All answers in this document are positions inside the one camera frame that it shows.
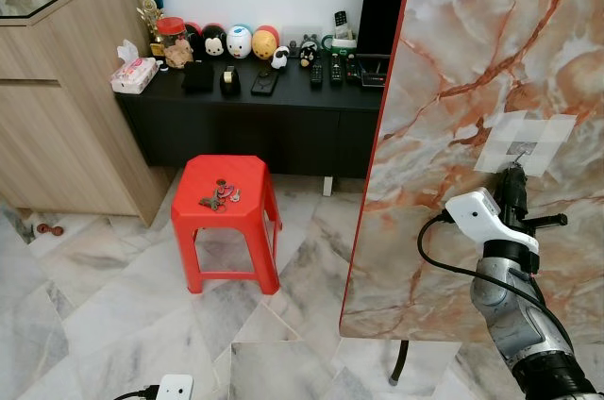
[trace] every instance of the black tv cabinet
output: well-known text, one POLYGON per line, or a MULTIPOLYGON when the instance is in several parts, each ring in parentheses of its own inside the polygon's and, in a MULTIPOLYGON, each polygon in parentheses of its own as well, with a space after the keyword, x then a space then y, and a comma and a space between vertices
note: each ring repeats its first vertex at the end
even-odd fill
POLYGON ((250 89, 270 68, 256 58, 206 60, 214 66, 212 92, 187 93, 184 73, 158 72, 140 95, 116 93, 150 166, 182 167, 199 154, 257 155, 273 173, 362 178, 367 174, 383 89, 310 86, 309 70, 290 58, 272 96, 250 89), (241 94, 223 96, 219 76, 235 65, 241 94))

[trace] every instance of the marble pattern tabletop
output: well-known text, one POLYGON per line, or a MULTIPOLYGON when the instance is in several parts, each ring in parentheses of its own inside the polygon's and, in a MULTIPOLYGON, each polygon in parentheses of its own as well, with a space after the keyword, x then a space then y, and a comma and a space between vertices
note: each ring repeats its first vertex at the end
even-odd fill
MULTIPOLYGON (((538 231, 537 280, 574 342, 603 342, 603 77, 604 0, 407 0, 342 335, 490 340, 470 277, 427 265, 415 239, 448 198, 493 187, 477 160, 493 128, 520 115, 531 125, 574 119, 567 138, 551 136, 565 142, 543 174, 528 177, 529 217, 569 219, 538 231)), ((513 158, 505 148, 502 161, 513 158)), ((536 152, 521 161, 543 163, 536 152)), ((476 268, 476 246, 453 225, 434 226, 425 246, 442 262, 476 268)))

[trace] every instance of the plastic jar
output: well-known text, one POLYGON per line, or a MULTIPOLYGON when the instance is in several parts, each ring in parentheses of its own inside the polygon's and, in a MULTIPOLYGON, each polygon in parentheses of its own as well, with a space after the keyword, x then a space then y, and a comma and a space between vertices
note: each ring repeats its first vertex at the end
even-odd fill
POLYGON ((185 68, 185 63, 193 62, 193 50, 187 39, 187 29, 182 18, 161 18, 157 25, 168 66, 185 68))

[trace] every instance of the black wallet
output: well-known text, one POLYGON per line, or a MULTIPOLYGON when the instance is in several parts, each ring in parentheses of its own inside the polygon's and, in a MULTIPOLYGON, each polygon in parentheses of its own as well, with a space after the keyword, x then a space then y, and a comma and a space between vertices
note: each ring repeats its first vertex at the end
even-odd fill
POLYGON ((182 88, 187 92, 211 92, 214 88, 214 67, 207 62, 187 62, 182 88))

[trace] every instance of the cabinet drawer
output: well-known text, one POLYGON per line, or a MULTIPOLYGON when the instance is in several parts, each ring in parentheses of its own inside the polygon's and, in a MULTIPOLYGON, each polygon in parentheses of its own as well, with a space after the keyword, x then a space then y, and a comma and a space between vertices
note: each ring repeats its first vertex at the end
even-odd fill
POLYGON ((22 208, 136 214, 60 86, 0 86, 0 195, 22 208))
POLYGON ((0 79, 56 79, 27 26, 0 26, 0 79))

